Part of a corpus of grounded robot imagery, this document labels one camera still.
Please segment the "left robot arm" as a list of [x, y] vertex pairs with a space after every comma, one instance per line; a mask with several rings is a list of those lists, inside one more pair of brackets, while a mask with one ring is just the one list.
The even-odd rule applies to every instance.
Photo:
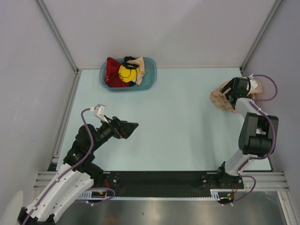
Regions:
[[21, 225], [54, 225], [68, 207], [91, 187], [104, 181], [103, 170], [93, 163], [94, 152], [110, 138], [128, 139], [138, 123], [108, 118], [99, 128], [84, 123], [55, 176], [42, 193], [23, 207], [17, 222]]

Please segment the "yellow black bra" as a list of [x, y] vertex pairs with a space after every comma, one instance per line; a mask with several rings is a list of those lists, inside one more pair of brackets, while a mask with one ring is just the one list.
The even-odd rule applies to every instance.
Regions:
[[136, 83], [139, 72], [140, 67], [138, 64], [124, 62], [119, 68], [118, 75], [119, 78], [125, 83]]

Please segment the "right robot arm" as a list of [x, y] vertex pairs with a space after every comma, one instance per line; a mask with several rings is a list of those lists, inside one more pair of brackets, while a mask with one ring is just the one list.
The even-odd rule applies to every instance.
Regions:
[[217, 170], [216, 182], [221, 188], [240, 188], [244, 170], [255, 160], [268, 158], [275, 149], [279, 119], [268, 115], [256, 104], [250, 92], [257, 87], [258, 82], [251, 75], [249, 78], [235, 77], [220, 90], [244, 119], [239, 149]]

